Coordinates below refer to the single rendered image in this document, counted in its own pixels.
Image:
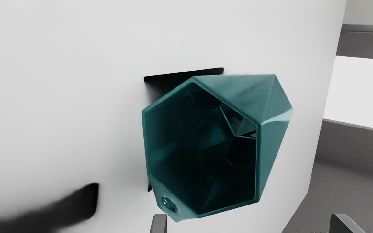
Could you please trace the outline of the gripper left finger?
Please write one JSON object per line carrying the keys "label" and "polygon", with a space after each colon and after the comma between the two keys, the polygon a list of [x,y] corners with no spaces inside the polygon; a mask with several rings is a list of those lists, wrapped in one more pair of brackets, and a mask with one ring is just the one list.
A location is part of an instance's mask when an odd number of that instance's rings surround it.
{"label": "gripper left finger", "polygon": [[167,214],[153,216],[150,233],[167,233]]}

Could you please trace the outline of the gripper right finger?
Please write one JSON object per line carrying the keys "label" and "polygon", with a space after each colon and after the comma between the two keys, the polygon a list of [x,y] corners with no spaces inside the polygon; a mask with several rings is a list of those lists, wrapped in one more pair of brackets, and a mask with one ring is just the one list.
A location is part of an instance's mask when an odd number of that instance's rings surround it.
{"label": "gripper right finger", "polygon": [[346,214],[332,214],[330,217],[330,233],[365,233]]}

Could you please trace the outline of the teal faceted mug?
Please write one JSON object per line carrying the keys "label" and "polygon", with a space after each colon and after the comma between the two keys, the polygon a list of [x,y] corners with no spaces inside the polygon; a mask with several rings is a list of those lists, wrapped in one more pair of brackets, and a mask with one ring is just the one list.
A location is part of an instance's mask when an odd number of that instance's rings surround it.
{"label": "teal faceted mug", "polygon": [[175,222],[260,201],[293,108],[275,75],[194,76],[142,111],[147,176]]}

